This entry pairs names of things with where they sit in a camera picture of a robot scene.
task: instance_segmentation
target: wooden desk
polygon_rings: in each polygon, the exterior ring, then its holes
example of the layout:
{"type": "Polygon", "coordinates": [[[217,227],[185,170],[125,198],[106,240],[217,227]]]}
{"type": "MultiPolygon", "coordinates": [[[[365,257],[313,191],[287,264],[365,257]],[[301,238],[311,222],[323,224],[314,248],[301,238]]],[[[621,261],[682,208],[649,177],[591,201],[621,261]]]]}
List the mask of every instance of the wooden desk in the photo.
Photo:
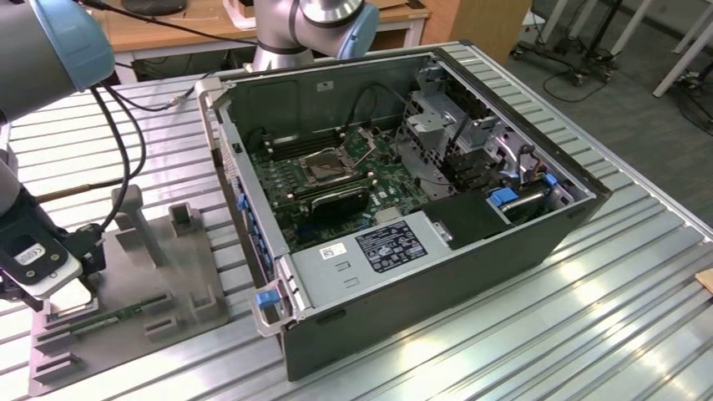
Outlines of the wooden desk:
{"type": "MultiPolygon", "coordinates": [[[[114,7],[118,6],[118,0],[109,0],[107,3],[114,7]]],[[[234,27],[221,0],[193,0],[189,4],[183,13],[158,19],[225,38],[254,38],[254,29],[239,30],[234,27]]],[[[426,9],[414,10],[407,6],[386,8],[381,12],[378,31],[405,30],[403,47],[417,46],[421,42],[425,19],[429,15],[426,9]]],[[[143,23],[115,13],[105,13],[103,16],[98,17],[103,18],[106,36],[119,63],[130,64],[143,58],[247,46],[234,42],[215,41],[177,29],[143,23]]],[[[137,81],[135,74],[130,69],[117,67],[117,76],[122,84],[137,81]]]]}
{"type": "Polygon", "coordinates": [[[531,0],[421,0],[421,3],[431,11],[423,44],[467,39],[505,64],[531,0]]]}

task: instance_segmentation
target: cpu socket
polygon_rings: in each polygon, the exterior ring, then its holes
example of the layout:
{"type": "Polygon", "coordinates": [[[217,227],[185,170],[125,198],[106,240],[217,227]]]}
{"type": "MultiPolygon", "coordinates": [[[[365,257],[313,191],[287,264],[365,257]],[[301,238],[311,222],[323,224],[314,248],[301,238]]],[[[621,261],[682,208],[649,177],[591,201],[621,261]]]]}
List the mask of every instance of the cpu socket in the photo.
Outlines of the cpu socket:
{"type": "Polygon", "coordinates": [[[299,166],[309,186],[319,186],[353,176],[354,169],[349,156],[337,148],[326,148],[299,158],[299,166]]]}

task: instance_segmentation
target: wooden table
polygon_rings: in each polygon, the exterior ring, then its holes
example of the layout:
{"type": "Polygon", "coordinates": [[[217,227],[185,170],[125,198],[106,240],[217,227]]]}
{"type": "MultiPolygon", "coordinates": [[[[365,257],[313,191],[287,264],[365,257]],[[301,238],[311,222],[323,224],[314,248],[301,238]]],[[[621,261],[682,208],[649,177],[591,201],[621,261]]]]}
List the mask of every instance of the wooden table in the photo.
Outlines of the wooden table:
{"type": "MultiPolygon", "coordinates": [[[[107,3],[114,7],[118,6],[118,0],[109,0],[107,3]]],[[[234,27],[221,0],[193,0],[189,4],[183,13],[158,19],[223,38],[254,38],[254,29],[239,30],[234,27]]],[[[381,11],[378,31],[405,30],[403,47],[417,46],[421,42],[425,19],[429,15],[426,9],[417,10],[407,6],[386,8],[381,11]]],[[[103,19],[106,37],[118,63],[130,64],[145,58],[247,46],[234,42],[215,41],[177,29],[143,23],[115,13],[97,15],[97,18],[103,19]]],[[[133,70],[117,67],[115,72],[122,84],[137,82],[133,70]]]]}

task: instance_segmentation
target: gray floor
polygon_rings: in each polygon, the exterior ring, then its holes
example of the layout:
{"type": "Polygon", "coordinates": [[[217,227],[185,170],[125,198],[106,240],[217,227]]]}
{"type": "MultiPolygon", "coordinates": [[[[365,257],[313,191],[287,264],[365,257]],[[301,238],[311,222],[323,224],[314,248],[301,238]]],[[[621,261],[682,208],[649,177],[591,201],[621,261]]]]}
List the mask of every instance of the gray floor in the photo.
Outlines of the gray floor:
{"type": "MultiPolygon", "coordinates": [[[[549,13],[555,0],[537,0],[534,9],[549,13]]],[[[567,23],[577,1],[571,1],[561,22],[567,23]]],[[[606,6],[599,4],[582,32],[590,38],[606,6]]],[[[617,15],[603,48],[611,48],[629,21],[623,13],[617,15]]],[[[621,70],[609,85],[578,104],[569,104],[550,97],[542,90],[542,81],[562,71],[561,64],[529,55],[510,60],[506,68],[518,79],[586,132],[662,188],[695,215],[713,226],[713,137],[707,136],[680,116],[675,97],[668,94],[656,99],[650,94],[678,57],[670,52],[676,39],[642,24],[629,45],[617,59],[621,70]]],[[[711,57],[702,54],[692,66],[699,68],[711,57]]],[[[575,88],[555,79],[547,88],[559,97],[577,99],[599,82],[587,82],[575,88]]],[[[713,109],[713,102],[706,104],[713,109]]]]}

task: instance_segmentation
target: green circuit board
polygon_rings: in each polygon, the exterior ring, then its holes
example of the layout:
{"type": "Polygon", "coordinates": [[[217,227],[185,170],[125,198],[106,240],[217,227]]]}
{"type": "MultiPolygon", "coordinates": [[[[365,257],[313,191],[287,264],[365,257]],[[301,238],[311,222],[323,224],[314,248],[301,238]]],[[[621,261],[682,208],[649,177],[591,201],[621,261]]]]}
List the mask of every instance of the green circuit board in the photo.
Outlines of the green circuit board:
{"type": "MultiPolygon", "coordinates": [[[[291,251],[310,248],[339,236],[373,227],[377,224],[374,214],[379,211],[395,207],[405,216],[429,201],[409,171],[397,162],[397,158],[394,159],[397,155],[390,148],[391,138],[377,130],[373,132],[375,149],[353,167],[353,173],[362,178],[323,190],[310,185],[303,162],[298,157],[271,161],[266,152],[250,155],[254,172],[291,251]],[[365,209],[329,223],[314,223],[309,219],[310,201],[318,196],[357,187],[369,188],[369,204],[365,209]],[[310,196],[290,197],[290,194],[309,190],[313,192],[310,196]]],[[[338,150],[355,164],[369,153],[370,145],[355,131],[350,131],[338,150]]]]}

